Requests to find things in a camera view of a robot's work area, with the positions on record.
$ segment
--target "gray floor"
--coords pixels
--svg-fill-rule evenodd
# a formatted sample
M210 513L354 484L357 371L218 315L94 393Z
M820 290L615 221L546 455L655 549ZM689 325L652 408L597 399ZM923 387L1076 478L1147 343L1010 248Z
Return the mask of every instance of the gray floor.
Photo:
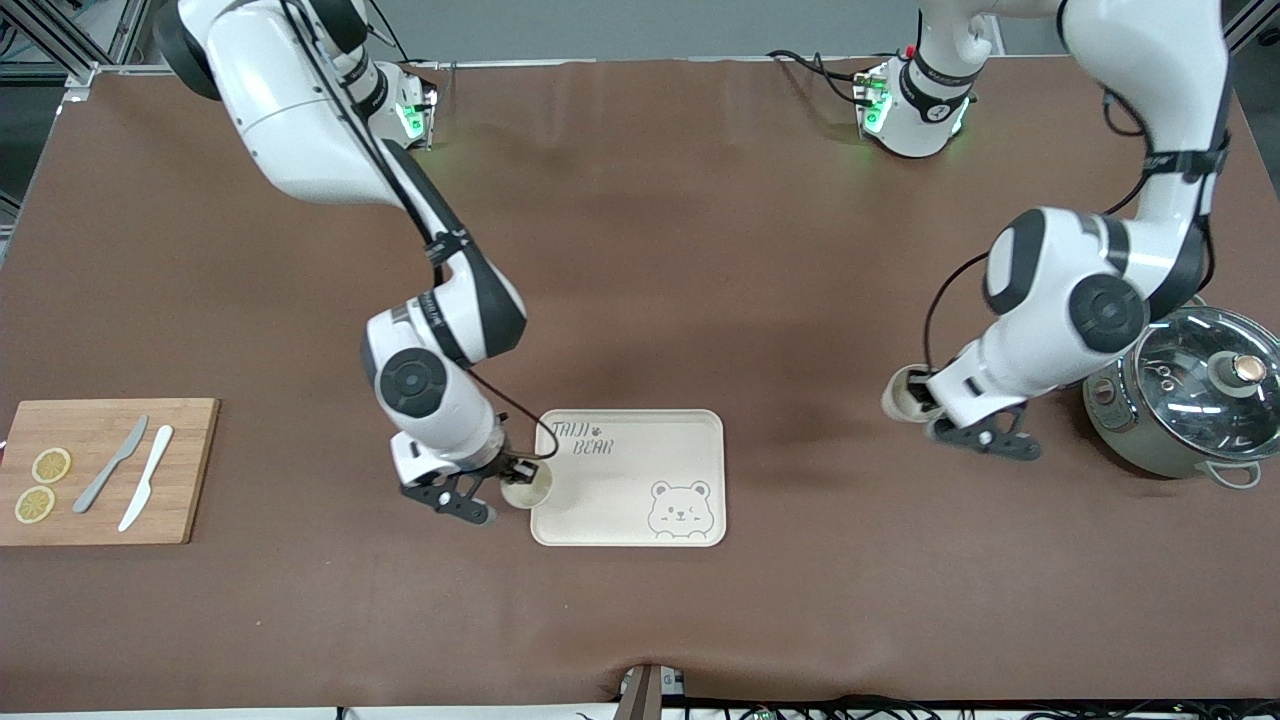
M1226 15L1243 0L1226 0ZM915 37L908 0L379 0L411 58L538 60L810 54L870 55ZM1010 55L1061 53L1052 20L1001 22ZM370 41L375 58L398 53ZM147 61L154 49L145 49ZM1280 182L1280 45L1236 55L1235 85L1272 183ZM0 188L24 195L60 88L0 86ZM5 220L0 217L0 224Z

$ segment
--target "lemon slice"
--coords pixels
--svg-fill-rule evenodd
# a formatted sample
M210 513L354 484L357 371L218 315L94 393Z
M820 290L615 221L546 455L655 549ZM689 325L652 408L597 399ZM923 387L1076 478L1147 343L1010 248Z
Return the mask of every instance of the lemon slice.
M38 483L56 483L72 469L72 454L60 447L50 447L31 464L31 477Z
M18 505L14 505L13 514L23 525L38 523L54 511L54 500L58 496L45 486L27 488L18 496Z

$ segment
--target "gray knife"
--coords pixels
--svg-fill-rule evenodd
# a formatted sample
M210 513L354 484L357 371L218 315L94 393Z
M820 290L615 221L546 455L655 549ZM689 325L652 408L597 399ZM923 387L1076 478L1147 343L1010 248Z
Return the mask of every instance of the gray knife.
M138 448L138 443L142 442L142 433L145 432L147 432L147 416L142 415L138 418L138 424L133 425L133 430L129 432L129 437L124 438L124 445L120 446L120 450L116 450L115 455L106 462L106 468L102 468L102 471L76 498L76 505L72 506L73 512L87 512L92 507L93 501L97 500L97 493L102 492L106 479L115 471L116 465L133 455L133 451Z

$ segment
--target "pot lid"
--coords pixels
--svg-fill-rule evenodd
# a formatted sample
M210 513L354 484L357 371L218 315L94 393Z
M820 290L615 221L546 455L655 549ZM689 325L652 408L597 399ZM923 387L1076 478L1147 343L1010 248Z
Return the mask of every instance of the pot lid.
M1226 460L1280 450L1280 346L1253 320L1179 307L1151 324L1133 357L1140 400L1185 445Z

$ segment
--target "brown tabletop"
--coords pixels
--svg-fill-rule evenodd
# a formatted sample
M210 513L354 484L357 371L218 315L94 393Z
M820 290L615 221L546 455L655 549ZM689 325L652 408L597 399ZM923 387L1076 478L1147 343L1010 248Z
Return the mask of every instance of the brown tabletop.
M1070 60L992 61L979 91L954 146L909 161L795 65L457 73L422 161L530 310L483 373L538 411L724 421L719 546L577 550L397 492L357 346L430 283L402 213L285 197L219 105L97 78L0 270L0 428L24 398L221 418L191 544L0 552L0 710L588 701L640 661L740 697L1280 694L1280 477L1156 482L1071 393L1032 404L1027 465L878 407L952 268L1139 168ZM1233 127L1207 299L1275 328L1280 211ZM991 320L978 277L940 355Z

